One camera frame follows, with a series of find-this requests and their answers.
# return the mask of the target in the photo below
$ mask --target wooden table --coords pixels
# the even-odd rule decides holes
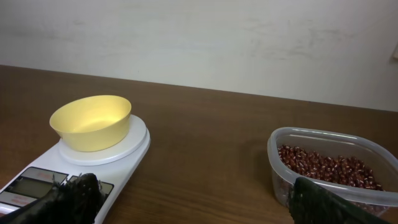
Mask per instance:
[[[279,127],[353,134],[398,156],[398,113],[0,66],[0,185],[58,141],[57,108],[93,95],[130,100],[152,137],[105,223],[292,223],[266,152]]]

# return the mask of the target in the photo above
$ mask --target scale button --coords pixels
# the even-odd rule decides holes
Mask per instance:
[[[0,202],[8,203],[18,207],[23,207],[31,202],[34,202],[35,200],[35,198],[13,194],[10,192],[2,192],[0,194]]]
[[[53,175],[55,177],[55,181],[59,183],[62,183],[63,180],[65,180],[65,178],[67,177],[67,174],[62,174],[51,170],[43,170],[35,167],[30,167],[26,169],[23,174],[21,174],[22,177],[28,177],[36,180],[43,180],[50,183],[53,182],[52,180]]]
[[[73,182],[73,181],[75,181],[77,179],[77,176],[72,176],[70,179],[69,179],[69,181],[70,182]]]
[[[104,192],[107,195],[109,195],[113,189],[113,184],[101,182],[101,186],[102,186],[102,192]]]

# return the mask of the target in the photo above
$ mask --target white kitchen scale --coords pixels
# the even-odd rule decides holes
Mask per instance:
[[[143,120],[130,116],[127,136],[114,146],[96,152],[70,149],[62,139],[30,163],[0,191],[0,213],[7,214],[43,197],[55,181],[73,181],[80,174],[93,173],[101,180],[106,200],[95,223],[102,223],[116,197],[147,152],[149,131]]]

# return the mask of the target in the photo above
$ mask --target clear plastic container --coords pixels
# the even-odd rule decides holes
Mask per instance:
[[[297,177],[303,177],[290,170],[279,159],[277,147],[283,144],[299,146],[307,152],[315,151],[322,156],[357,157],[373,169],[374,177],[385,191],[309,179],[377,216],[382,215],[389,207],[398,207],[398,160],[390,152],[361,137],[303,128],[276,129],[268,140],[274,193],[282,205],[287,207],[289,190]]]

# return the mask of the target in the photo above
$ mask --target white wall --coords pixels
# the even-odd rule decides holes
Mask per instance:
[[[0,64],[398,111],[397,0],[2,0]]]

